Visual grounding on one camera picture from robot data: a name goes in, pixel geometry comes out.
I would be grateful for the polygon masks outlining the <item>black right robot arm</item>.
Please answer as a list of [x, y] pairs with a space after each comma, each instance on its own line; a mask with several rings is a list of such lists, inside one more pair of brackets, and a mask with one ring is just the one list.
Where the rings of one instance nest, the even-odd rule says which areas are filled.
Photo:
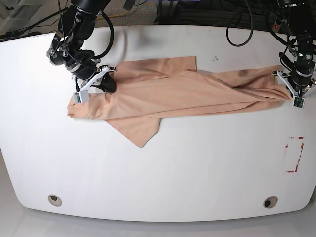
[[[114, 27], [109, 17], [104, 13], [108, 0], [72, 0], [65, 12], [60, 12], [58, 30], [47, 56], [55, 65], [64, 65], [74, 76], [76, 89], [79, 89], [78, 79], [88, 82], [93, 76], [98, 76], [97, 84], [92, 85], [104, 92], [114, 93], [117, 89], [115, 81], [109, 72], [101, 75], [105, 66], [97, 67], [99, 61], [106, 56], [114, 43]], [[93, 33], [97, 15], [101, 13], [110, 28], [110, 40], [107, 48], [99, 55], [92, 50], [81, 47]]]

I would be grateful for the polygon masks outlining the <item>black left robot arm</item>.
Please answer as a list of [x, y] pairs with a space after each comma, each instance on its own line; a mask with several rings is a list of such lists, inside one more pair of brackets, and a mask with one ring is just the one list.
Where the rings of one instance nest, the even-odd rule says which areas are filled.
[[297, 92], [305, 91], [313, 84], [316, 65], [316, 23], [310, 5], [306, 0], [279, 0], [287, 29], [294, 36], [288, 43], [293, 54], [291, 61], [285, 53], [280, 53], [280, 60], [290, 71], [289, 83]]

